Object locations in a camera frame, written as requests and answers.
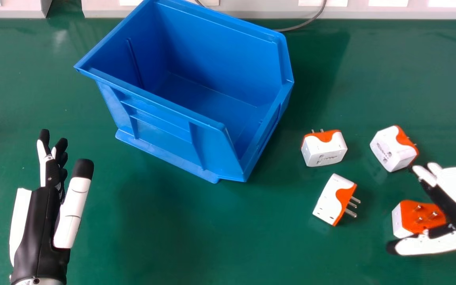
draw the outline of green surface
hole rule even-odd
[[[72,66],[119,21],[58,1],[46,20],[0,20],[0,284],[15,191],[39,183],[40,128],[69,139],[70,159],[96,164],[69,284],[456,284],[456,253],[385,252],[395,205],[428,199],[369,150],[377,130],[400,124],[418,163],[456,165],[456,21],[319,20],[287,34],[296,85],[245,184],[210,184],[114,138],[94,81]],[[342,163],[305,166],[311,128],[342,130]],[[332,173],[362,200],[336,228],[311,216]]]

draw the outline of gray cable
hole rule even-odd
[[[302,24],[298,24],[296,26],[293,26],[293,27],[289,27],[289,28],[284,28],[284,29],[276,29],[275,31],[278,31],[278,32],[285,32],[285,31],[291,31],[291,30],[296,30],[296,29],[300,29],[306,25],[309,25],[312,21],[316,20],[320,15],[321,13],[323,12],[323,10],[325,9],[326,7],[326,2],[327,0],[323,0],[323,3],[321,4],[321,9],[320,11],[318,11],[318,13],[316,13],[312,18],[310,18],[309,20],[305,21],[304,23]]]

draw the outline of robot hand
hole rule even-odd
[[[79,159],[65,195],[68,160],[66,139],[49,148],[49,131],[36,142],[40,188],[17,190],[9,235],[13,266],[11,285],[65,285],[70,248],[74,244],[94,172],[94,164]]]
[[[434,204],[443,211],[448,223],[425,230],[422,234],[391,241],[387,245],[388,252],[425,255],[456,250],[456,167],[443,169],[431,162],[427,168],[415,165],[411,170]]]

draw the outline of blue container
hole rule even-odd
[[[288,105],[278,32],[183,0],[144,0],[75,68],[116,138],[210,182],[245,182]]]

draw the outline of power adapter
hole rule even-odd
[[[378,131],[370,149],[388,172],[408,166],[419,154],[416,145],[398,125]]]
[[[391,211],[391,223],[397,238],[407,238],[446,225],[447,219],[436,204],[404,200]]]
[[[353,197],[356,187],[355,183],[334,173],[326,183],[313,215],[334,227],[344,213],[356,218],[357,214],[347,209],[348,205],[356,209],[360,204],[360,200]]]
[[[348,147],[339,130],[309,133],[304,136],[300,148],[304,161],[309,167],[324,166],[340,162]]]

